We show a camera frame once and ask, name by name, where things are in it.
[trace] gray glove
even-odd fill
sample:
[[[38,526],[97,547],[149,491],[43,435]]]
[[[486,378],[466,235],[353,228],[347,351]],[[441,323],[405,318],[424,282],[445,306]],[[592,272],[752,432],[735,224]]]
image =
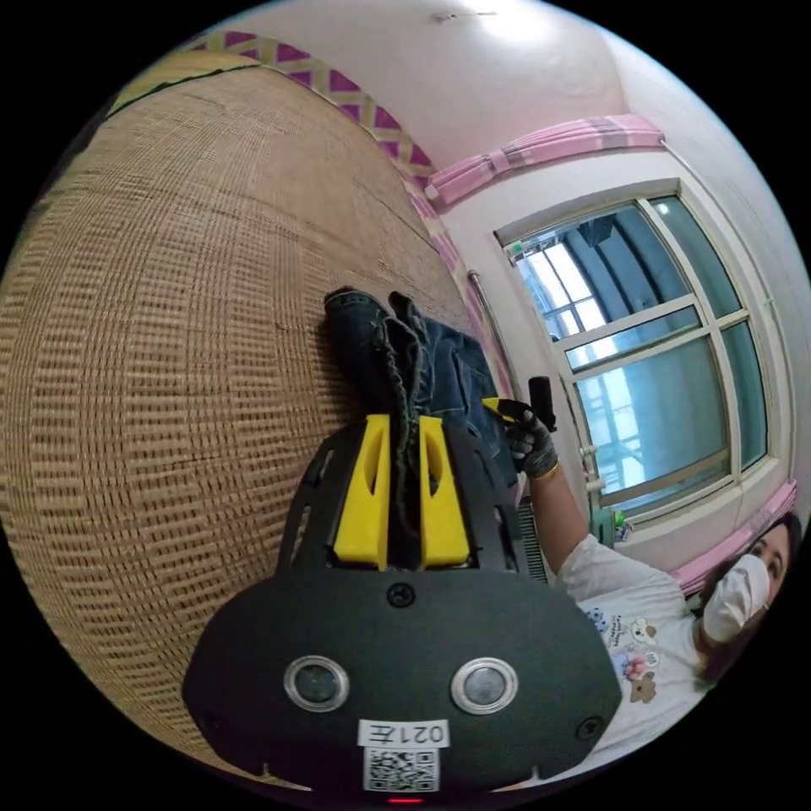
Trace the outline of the gray glove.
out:
[[[532,411],[525,411],[520,422],[507,428],[507,439],[515,469],[530,479],[545,476],[558,463],[552,437]]]

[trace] yellow plastic part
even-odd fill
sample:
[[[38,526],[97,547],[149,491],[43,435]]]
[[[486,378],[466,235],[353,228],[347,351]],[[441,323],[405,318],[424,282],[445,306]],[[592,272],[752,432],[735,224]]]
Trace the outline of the yellow plastic part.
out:
[[[344,563],[370,563],[386,568],[389,548],[391,490],[389,416],[366,418],[366,432],[346,494],[334,551]]]
[[[437,482],[431,495],[430,476]],[[453,566],[470,556],[465,521],[454,484],[442,420],[420,417],[420,507],[422,567]]]
[[[482,404],[485,408],[489,408],[494,414],[498,414],[498,397],[485,397]]]
[[[485,408],[489,408],[493,414],[498,414],[505,422],[515,422],[512,417],[502,414],[499,410],[498,404],[501,402],[501,399],[500,397],[485,397],[484,400],[482,400],[482,404]]]

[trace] hair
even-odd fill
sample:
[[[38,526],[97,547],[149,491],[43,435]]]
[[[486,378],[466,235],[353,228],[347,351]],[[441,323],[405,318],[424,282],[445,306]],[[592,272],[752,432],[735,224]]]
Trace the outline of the hair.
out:
[[[734,558],[729,558],[719,563],[710,571],[699,593],[699,607],[695,611],[697,617],[704,615],[705,606],[710,601],[713,592],[716,590],[716,586],[727,576],[727,572],[729,572],[743,555],[747,554],[747,552],[752,549],[760,538],[778,526],[785,526],[788,532],[788,560],[786,561],[786,571],[793,565],[794,561],[797,559],[800,544],[803,541],[803,528],[800,526],[800,519],[797,515],[793,512],[787,512],[763,530],[743,552],[736,555]],[[723,645],[718,645],[718,647],[710,653],[704,671],[701,673],[701,678],[708,684],[717,684],[721,677],[743,653],[744,648],[746,648],[749,641],[758,632],[758,628],[759,623],[755,624],[752,628],[741,631],[735,639]]]

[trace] jeans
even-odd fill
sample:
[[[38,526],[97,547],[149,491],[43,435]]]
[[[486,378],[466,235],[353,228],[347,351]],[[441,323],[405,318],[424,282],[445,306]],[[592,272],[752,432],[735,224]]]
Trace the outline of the jeans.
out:
[[[487,360],[469,335],[424,318],[414,302],[393,292],[389,313],[351,287],[324,298],[335,358],[368,413],[392,417],[395,504],[418,533],[419,417],[435,416],[466,429],[489,449],[504,484],[518,481],[503,425],[482,404],[497,395]]]

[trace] bracelet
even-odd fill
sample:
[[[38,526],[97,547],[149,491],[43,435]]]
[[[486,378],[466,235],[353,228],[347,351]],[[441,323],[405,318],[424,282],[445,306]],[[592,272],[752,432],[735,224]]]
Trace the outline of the bracelet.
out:
[[[556,461],[554,465],[552,465],[552,469],[544,473],[542,476],[536,476],[534,479],[530,479],[531,482],[545,482],[546,479],[551,479],[557,472],[558,468],[560,467],[560,460]]]

